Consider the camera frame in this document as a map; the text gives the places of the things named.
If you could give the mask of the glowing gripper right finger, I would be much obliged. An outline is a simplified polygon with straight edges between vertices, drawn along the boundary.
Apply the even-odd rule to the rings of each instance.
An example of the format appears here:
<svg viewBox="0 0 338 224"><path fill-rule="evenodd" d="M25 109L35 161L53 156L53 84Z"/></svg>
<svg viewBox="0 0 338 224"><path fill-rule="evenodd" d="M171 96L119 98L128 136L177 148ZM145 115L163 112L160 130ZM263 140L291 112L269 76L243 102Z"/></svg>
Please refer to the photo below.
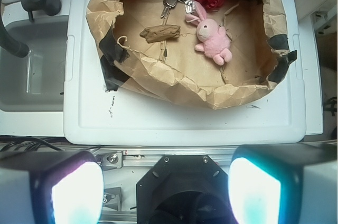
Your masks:
<svg viewBox="0 0 338 224"><path fill-rule="evenodd" d="M337 145L241 145L228 192L239 223L337 223Z"/></svg>

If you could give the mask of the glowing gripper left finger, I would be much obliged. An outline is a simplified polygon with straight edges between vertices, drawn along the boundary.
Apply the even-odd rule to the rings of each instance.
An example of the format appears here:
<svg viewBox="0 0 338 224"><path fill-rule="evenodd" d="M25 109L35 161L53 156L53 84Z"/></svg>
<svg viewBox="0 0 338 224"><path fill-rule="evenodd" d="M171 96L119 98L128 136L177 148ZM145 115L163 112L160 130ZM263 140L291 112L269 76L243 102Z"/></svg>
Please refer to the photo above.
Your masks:
<svg viewBox="0 0 338 224"><path fill-rule="evenodd" d="M103 194L89 151L1 153L1 223L98 223Z"/></svg>

